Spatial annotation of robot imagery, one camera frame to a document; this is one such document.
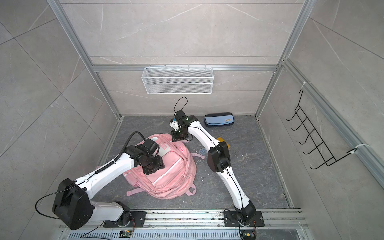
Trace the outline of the pink school backpack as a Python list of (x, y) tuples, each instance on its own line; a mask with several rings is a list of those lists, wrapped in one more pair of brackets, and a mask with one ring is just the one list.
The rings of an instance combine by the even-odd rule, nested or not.
[(128, 183), (134, 187), (127, 196), (146, 192), (157, 199), (170, 200), (183, 194), (193, 196), (197, 166), (194, 157), (204, 159), (198, 153), (191, 153), (185, 146), (186, 141), (173, 142), (170, 134), (155, 134), (150, 139), (157, 144), (168, 144), (171, 150), (162, 159), (164, 169), (145, 175), (142, 166), (137, 166), (123, 173)]

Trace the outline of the blue pencil case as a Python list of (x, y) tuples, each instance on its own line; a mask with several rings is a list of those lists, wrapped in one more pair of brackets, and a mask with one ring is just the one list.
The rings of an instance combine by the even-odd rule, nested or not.
[(230, 126), (235, 122), (234, 115), (229, 112), (207, 114), (204, 117), (206, 127)]

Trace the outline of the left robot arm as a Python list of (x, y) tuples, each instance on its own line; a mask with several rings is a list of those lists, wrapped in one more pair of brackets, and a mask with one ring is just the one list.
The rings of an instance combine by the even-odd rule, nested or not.
[(142, 167), (142, 173), (153, 174), (163, 169), (159, 155), (160, 146), (152, 139), (142, 144), (125, 144), (121, 152), (99, 169), (76, 180), (63, 180), (56, 193), (52, 212), (71, 230), (77, 230), (88, 222), (106, 221), (119, 227), (131, 221), (130, 208), (116, 201), (94, 202), (93, 197), (111, 181), (134, 167)]

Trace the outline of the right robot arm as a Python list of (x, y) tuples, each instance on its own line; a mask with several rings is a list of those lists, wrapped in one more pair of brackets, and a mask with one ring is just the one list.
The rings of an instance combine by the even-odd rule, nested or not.
[(227, 143), (215, 139), (195, 116), (187, 116), (182, 110), (175, 112), (174, 117), (170, 120), (170, 126), (173, 128), (171, 131), (173, 142), (187, 140), (191, 135), (204, 146), (208, 152), (208, 166), (225, 184), (240, 223), (244, 226), (253, 223), (257, 210), (244, 193), (233, 172)]

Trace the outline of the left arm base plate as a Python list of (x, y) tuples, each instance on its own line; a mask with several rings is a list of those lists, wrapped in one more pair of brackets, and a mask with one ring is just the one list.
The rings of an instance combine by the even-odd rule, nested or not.
[(105, 221), (104, 228), (142, 228), (146, 219), (147, 212), (145, 211), (130, 211), (123, 213), (116, 222)]

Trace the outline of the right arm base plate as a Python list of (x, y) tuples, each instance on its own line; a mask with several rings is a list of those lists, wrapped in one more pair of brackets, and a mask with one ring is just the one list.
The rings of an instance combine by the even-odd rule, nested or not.
[(250, 216), (243, 216), (240, 212), (230, 211), (228, 209), (223, 211), (225, 227), (264, 227), (264, 217), (262, 212), (255, 211)]

